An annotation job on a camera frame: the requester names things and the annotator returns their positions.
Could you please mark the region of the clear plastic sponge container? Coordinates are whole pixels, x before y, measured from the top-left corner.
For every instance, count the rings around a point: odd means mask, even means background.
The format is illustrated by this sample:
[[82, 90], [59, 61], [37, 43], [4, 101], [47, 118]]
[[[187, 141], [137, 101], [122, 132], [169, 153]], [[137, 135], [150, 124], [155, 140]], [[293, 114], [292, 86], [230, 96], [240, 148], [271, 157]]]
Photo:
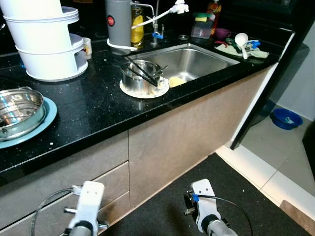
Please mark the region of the clear plastic sponge container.
[[207, 22], [194, 21], [190, 36], [193, 38], [209, 39], [211, 37], [211, 20]]

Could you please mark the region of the small steel pot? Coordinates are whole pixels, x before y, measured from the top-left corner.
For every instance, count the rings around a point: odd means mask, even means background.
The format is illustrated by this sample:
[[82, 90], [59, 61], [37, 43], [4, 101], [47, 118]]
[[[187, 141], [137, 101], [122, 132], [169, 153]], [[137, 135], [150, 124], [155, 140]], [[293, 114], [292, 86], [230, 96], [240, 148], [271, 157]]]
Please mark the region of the small steel pot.
[[[159, 83], [160, 76], [162, 75], [162, 66], [148, 60], [134, 61]], [[140, 94], [149, 94], [149, 92], [157, 90], [156, 86], [151, 85], [148, 81], [137, 75], [137, 73], [140, 73], [140, 70], [130, 61], [122, 63], [119, 68], [123, 74], [122, 82], [124, 88], [132, 92], [139, 92]]]

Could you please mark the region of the green yellow sponge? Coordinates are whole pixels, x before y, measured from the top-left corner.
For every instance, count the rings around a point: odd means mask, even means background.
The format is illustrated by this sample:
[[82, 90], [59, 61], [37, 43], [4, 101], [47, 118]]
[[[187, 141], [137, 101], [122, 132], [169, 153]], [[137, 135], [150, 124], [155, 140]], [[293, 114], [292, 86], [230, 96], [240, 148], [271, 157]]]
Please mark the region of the green yellow sponge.
[[196, 22], [207, 22], [212, 14], [211, 13], [193, 13]]

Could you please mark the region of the grey cylinder water filter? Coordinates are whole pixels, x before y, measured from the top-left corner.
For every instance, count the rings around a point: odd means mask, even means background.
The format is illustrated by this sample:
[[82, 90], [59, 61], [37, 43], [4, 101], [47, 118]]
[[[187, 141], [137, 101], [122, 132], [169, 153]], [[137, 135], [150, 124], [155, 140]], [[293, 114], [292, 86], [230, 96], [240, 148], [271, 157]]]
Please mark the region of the grey cylinder water filter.
[[113, 54], [126, 56], [135, 50], [132, 47], [132, 0], [104, 0], [108, 29], [107, 44]]

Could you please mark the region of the pale green mat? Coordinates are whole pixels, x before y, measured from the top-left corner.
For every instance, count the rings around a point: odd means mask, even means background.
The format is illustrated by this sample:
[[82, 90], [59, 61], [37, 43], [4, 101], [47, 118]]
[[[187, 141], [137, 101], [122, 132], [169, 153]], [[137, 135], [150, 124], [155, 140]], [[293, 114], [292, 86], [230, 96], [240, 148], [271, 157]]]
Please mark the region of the pale green mat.
[[[231, 46], [227, 47], [227, 48], [221, 47], [221, 46], [220, 47], [216, 46], [215, 49], [220, 51], [220, 52], [230, 54], [232, 56], [242, 57], [242, 54], [237, 54], [236, 50], [234, 48], [232, 48]], [[258, 50], [246, 50], [246, 51], [248, 52], [249, 57], [256, 57], [256, 58], [260, 58], [260, 59], [265, 59], [269, 55], [268, 52], [261, 50], [259, 47], [258, 47]]]

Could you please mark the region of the green black tool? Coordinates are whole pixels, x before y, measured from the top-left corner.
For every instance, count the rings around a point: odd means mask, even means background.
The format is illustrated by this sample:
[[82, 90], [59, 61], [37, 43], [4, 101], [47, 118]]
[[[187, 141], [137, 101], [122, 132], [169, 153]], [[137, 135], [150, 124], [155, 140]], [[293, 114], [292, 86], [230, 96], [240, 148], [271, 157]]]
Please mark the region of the green black tool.
[[237, 54], [241, 54], [242, 53], [242, 50], [240, 49], [239, 45], [234, 41], [234, 39], [227, 38], [227, 39], [225, 39], [225, 42], [227, 43], [227, 45], [229, 45], [232, 48], [234, 48], [236, 50]]

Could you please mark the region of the white printed mug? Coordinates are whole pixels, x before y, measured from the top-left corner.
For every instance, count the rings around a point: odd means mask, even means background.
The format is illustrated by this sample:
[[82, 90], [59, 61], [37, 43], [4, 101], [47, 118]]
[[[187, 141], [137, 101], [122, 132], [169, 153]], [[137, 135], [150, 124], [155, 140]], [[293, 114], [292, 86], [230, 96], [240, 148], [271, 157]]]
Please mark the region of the white printed mug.
[[93, 54], [92, 40], [87, 37], [83, 37], [83, 52], [85, 52], [85, 59], [90, 60]]

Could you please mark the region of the beige cabinet door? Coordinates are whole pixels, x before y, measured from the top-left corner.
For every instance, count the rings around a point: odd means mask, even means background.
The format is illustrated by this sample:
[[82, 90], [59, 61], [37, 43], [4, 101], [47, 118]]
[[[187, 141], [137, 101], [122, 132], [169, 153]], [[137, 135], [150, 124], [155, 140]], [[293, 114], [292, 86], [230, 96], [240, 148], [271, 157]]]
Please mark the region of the beige cabinet door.
[[267, 67], [130, 129], [130, 206], [143, 204], [227, 144], [275, 69]]

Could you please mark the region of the blue plastic basin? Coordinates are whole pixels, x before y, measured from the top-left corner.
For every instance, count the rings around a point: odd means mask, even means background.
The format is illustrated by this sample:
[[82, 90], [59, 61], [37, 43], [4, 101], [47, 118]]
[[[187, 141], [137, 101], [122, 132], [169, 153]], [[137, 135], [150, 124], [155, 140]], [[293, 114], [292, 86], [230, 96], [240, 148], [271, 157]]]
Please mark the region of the blue plastic basin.
[[273, 110], [270, 117], [273, 124], [284, 130], [292, 130], [303, 124], [301, 116], [283, 108]]

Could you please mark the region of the white floral plate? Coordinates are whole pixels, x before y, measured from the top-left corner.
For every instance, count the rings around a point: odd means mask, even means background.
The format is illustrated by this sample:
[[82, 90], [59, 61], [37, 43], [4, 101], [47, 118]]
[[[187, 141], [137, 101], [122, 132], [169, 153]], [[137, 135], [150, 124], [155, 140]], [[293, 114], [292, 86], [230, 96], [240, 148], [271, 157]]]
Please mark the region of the white floral plate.
[[122, 81], [119, 81], [119, 87], [128, 96], [137, 97], [140, 99], [151, 99], [165, 95], [170, 89], [170, 82], [169, 79], [166, 79], [165, 77], [160, 77], [159, 86], [157, 87], [157, 90], [149, 92], [149, 94], [140, 94], [139, 92], [132, 92], [124, 88]]

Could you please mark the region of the white tap diverter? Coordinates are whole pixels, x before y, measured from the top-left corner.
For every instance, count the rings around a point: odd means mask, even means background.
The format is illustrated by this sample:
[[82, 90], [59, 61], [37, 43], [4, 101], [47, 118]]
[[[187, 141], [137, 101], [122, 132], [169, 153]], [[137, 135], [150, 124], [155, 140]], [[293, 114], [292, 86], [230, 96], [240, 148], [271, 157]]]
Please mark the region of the white tap diverter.
[[183, 14], [189, 12], [189, 5], [185, 0], [176, 0], [175, 4], [169, 9], [170, 13]]

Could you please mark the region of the purple cup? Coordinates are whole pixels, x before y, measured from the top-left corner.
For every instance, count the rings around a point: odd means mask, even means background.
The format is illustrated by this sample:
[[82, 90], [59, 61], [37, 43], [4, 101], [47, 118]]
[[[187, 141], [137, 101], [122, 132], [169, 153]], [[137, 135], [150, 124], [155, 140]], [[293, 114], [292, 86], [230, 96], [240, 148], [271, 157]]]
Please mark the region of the purple cup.
[[216, 41], [225, 41], [231, 34], [232, 31], [229, 29], [215, 29], [213, 38]]

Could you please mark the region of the white plastic ladle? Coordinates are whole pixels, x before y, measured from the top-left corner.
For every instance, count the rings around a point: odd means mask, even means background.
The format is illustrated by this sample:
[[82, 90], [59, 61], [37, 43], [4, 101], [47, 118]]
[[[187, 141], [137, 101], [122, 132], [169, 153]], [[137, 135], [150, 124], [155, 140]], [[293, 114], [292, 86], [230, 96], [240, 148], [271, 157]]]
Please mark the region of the white plastic ladle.
[[241, 50], [243, 59], [247, 60], [249, 55], [246, 51], [246, 43], [249, 40], [249, 36], [246, 33], [239, 33], [234, 36], [234, 41], [238, 45], [239, 49]]

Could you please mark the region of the black floor mat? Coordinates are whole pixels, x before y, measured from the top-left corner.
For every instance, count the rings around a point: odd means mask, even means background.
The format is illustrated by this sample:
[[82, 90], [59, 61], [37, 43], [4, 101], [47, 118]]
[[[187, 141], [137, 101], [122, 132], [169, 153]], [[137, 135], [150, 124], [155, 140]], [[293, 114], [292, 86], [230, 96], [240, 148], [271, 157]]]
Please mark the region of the black floor mat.
[[230, 200], [250, 217], [254, 236], [310, 236], [299, 224], [266, 198], [252, 183], [212, 154], [162, 191], [147, 200], [102, 236], [204, 236], [195, 220], [184, 215], [187, 208], [183, 195], [192, 182], [207, 179], [218, 201], [219, 213], [238, 236], [251, 236], [248, 221]]

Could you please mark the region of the stainless steel sink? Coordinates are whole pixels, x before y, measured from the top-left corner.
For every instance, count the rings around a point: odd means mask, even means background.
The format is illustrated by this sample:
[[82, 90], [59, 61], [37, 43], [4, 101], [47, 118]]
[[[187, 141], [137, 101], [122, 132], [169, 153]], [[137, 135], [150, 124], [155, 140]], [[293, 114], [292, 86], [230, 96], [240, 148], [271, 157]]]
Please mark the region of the stainless steel sink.
[[139, 53], [130, 58], [157, 63], [166, 67], [162, 72], [162, 77], [166, 79], [178, 77], [184, 82], [207, 76], [239, 63], [237, 60], [191, 43]]

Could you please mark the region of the chrome tap with blue valve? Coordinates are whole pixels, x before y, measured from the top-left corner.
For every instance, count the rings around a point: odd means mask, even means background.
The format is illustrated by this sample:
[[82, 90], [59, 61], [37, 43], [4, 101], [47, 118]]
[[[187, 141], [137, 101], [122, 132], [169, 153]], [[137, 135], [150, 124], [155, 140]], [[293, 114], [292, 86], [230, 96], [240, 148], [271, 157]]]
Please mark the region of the chrome tap with blue valve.
[[[155, 7], [153, 8], [153, 18], [158, 16], [159, 13], [159, 2], [160, 0], [156, 0]], [[152, 22], [152, 27], [153, 27], [153, 33], [152, 33], [152, 39], [153, 41], [151, 42], [151, 45], [157, 45], [159, 40], [163, 39], [163, 33], [161, 32], [160, 29], [160, 24], [158, 23], [157, 20]]]

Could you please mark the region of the small blue white item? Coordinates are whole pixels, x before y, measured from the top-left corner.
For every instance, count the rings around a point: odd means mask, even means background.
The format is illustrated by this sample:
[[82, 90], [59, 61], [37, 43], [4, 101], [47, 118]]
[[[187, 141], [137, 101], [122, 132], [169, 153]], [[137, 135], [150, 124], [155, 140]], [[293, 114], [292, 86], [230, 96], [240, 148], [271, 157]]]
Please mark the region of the small blue white item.
[[258, 47], [261, 45], [259, 40], [248, 40], [245, 44], [246, 50], [258, 50]]

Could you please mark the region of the teal plate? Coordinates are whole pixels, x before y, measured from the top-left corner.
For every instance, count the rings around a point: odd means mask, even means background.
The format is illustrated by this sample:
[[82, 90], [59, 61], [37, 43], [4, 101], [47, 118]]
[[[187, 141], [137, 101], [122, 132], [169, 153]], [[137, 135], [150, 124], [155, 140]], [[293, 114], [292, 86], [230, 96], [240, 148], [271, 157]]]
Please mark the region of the teal plate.
[[54, 121], [54, 119], [57, 115], [57, 106], [54, 103], [54, 101], [52, 101], [48, 97], [43, 97], [43, 99], [44, 99], [44, 107], [46, 108], [46, 111], [47, 111], [46, 115], [43, 119], [43, 122], [37, 128], [32, 130], [31, 132], [29, 132], [29, 133], [27, 133], [27, 134], [25, 134], [25, 135], [23, 135], [17, 139], [0, 142], [0, 149], [10, 148], [11, 146], [15, 146], [17, 144], [23, 143], [23, 142], [35, 137], [36, 135], [43, 132], [43, 130], [45, 130]]

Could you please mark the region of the white tiered plastic rack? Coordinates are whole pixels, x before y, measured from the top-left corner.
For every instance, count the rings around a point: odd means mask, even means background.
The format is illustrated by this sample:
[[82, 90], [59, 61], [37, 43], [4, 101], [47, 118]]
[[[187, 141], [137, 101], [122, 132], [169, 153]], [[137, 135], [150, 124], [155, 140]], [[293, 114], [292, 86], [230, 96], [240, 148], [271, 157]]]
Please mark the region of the white tiered plastic rack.
[[86, 71], [85, 39], [69, 32], [79, 21], [76, 8], [60, 0], [0, 0], [0, 10], [30, 77], [60, 82]]

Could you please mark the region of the brown doormat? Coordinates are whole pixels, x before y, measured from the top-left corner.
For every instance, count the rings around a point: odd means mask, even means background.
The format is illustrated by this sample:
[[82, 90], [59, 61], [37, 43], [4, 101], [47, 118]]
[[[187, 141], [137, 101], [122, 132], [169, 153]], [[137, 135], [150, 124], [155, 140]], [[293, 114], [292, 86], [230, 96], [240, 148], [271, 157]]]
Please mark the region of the brown doormat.
[[312, 218], [286, 200], [281, 202], [280, 209], [304, 230], [306, 230], [311, 236], [315, 236], [315, 221]]

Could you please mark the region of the yellow cooking oil bottle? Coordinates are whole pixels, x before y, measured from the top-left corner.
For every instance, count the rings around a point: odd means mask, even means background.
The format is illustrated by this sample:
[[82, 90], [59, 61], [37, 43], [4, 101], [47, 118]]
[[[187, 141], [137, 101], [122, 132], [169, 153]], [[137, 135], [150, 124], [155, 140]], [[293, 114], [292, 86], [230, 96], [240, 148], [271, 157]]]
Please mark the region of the yellow cooking oil bottle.
[[[131, 13], [132, 13], [132, 26], [135, 26], [144, 22], [143, 9], [141, 6], [137, 6], [133, 4]], [[130, 42], [131, 42], [132, 47], [136, 49], [142, 49], [144, 47], [143, 38], [144, 38], [144, 28], [142, 26], [131, 29]]]

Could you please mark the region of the red orange soap bottle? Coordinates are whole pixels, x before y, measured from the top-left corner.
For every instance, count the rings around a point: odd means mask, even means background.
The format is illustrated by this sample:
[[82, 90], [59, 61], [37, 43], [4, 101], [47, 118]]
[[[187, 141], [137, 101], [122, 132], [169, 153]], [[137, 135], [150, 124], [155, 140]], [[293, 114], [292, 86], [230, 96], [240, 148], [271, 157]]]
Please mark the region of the red orange soap bottle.
[[211, 36], [214, 36], [216, 28], [218, 27], [218, 19], [222, 11], [222, 3], [219, 0], [211, 0], [207, 7], [207, 13], [210, 13]]

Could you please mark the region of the beige drawer front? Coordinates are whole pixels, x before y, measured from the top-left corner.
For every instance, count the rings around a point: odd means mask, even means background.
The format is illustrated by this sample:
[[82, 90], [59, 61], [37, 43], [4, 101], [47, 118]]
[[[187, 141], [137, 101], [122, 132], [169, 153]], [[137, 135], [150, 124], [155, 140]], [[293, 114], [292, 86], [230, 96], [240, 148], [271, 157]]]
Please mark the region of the beige drawer front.
[[[128, 162], [125, 162], [108, 171], [104, 175], [99, 176], [95, 180], [96, 182], [101, 182], [104, 185], [103, 198], [105, 198], [105, 204], [111, 202], [126, 192], [129, 192], [130, 200], [128, 166]], [[46, 204], [41, 209], [35, 226], [36, 236], [60, 236], [66, 229], [67, 226], [65, 228], [62, 226], [62, 221], [65, 220], [65, 218], [62, 217], [61, 206], [57, 203], [60, 198]], [[34, 217], [34, 211], [40, 203], [41, 200], [28, 204], [28, 214], [13, 223], [0, 228], [0, 236], [30, 236], [30, 225]]]
[[50, 193], [93, 180], [128, 160], [128, 132], [122, 132], [30, 175], [0, 187], [0, 213], [10, 222], [28, 214]]
[[[72, 209], [77, 208], [79, 196], [78, 195], [67, 195], [60, 198], [57, 203], [61, 206], [62, 217], [65, 218], [62, 222], [62, 226], [65, 228], [72, 214], [65, 213], [63, 210], [68, 207]], [[103, 198], [101, 204], [101, 209], [99, 209], [97, 214], [97, 220], [100, 222], [107, 223], [111, 228], [115, 223], [119, 222], [128, 213], [130, 209], [129, 192], [120, 195], [118, 198], [112, 200], [105, 204], [105, 198]]]

